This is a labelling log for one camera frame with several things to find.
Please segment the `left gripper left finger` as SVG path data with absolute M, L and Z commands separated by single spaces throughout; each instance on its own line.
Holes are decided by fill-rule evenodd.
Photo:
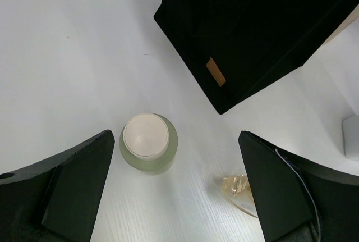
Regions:
M 1 241 L 90 241 L 114 145 L 105 130 L 1 174 Z

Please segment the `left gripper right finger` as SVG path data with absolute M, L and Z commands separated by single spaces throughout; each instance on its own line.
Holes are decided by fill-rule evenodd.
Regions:
M 238 142 L 265 241 L 358 241 L 358 176 L 249 131 Z

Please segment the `amber clear bottle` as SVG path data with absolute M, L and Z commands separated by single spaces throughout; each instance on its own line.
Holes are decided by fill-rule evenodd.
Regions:
M 227 176 L 220 181 L 221 191 L 230 204 L 242 212 L 258 218 L 247 175 Z

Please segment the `white bottle grey cap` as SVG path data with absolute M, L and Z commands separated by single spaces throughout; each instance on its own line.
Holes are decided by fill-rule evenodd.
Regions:
M 359 158 L 359 115 L 343 121 L 344 152 L 347 158 Z

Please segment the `green bottle white cap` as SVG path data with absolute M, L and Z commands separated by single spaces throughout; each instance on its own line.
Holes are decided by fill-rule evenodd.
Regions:
M 152 175 L 166 172 L 172 165 L 178 148 L 174 125 L 156 113 L 141 113 L 123 127 L 119 149 L 133 168 Z

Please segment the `black canvas bag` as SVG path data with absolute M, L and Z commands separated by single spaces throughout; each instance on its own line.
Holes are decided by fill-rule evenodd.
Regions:
M 303 66 L 358 0 L 161 0 L 155 21 L 224 114 Z

